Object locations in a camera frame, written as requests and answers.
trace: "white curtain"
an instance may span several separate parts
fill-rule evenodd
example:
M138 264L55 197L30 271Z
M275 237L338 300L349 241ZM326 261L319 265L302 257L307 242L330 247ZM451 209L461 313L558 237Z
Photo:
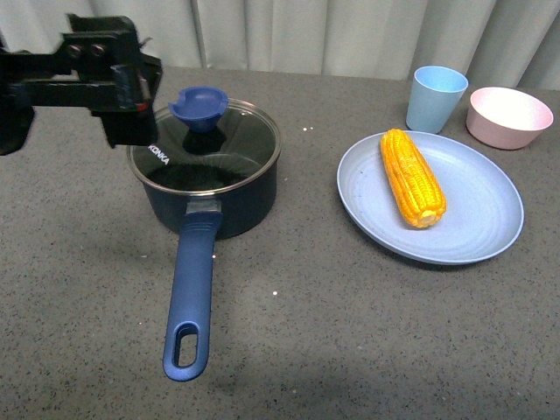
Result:
M52 52L66 13L124 15L167 66L560 90L560 0L0 0L8 51Z

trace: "light blue plate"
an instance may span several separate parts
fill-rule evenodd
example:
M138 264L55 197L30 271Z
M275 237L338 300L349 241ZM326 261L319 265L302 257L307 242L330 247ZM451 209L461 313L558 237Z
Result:
M523 227L522 199L509 177L476 150L450 138L407 131L436 175L447 212L432 227L408 225L395 203L379 142L360 140L341 159L342 202L356 224L382 246L425 263L459 265L497 256Z

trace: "navy blue saucepan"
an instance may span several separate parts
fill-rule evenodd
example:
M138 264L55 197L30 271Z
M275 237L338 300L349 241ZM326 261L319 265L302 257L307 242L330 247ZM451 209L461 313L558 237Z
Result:
M281 141L266 113L235 99L206 133L189 130L167 108L156 119L157 143L127 153L157 218L179 234L163 364L183 382L208 362L214 241L251 229L272 208ZM195 358L181 366L187 334L197 336Z

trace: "speckled countertop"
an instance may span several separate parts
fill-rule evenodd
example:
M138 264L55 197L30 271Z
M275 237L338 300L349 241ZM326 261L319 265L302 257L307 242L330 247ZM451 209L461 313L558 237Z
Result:
M201 84L283 136L272 211L215 246L206 371L163 372L178 238L125 149L85 109L38 108L0 157L0 418L560 417L558 122L495 150L466 131L467 92L441 134L503 169L525 224L493 259L432 266L363 234L336 186L352 144L405 128L408 82L166 68L156 108ZM531 93L560 119L560 92Z

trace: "pot handle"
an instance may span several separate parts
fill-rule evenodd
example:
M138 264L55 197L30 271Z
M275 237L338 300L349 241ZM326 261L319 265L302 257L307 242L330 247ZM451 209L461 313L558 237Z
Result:
M179 234L163 359L165 374L174 381L198 377L208 362L214 241L222 220L218 209L187 208ZM189 334L197 336L195 358L180 366L181 340Z

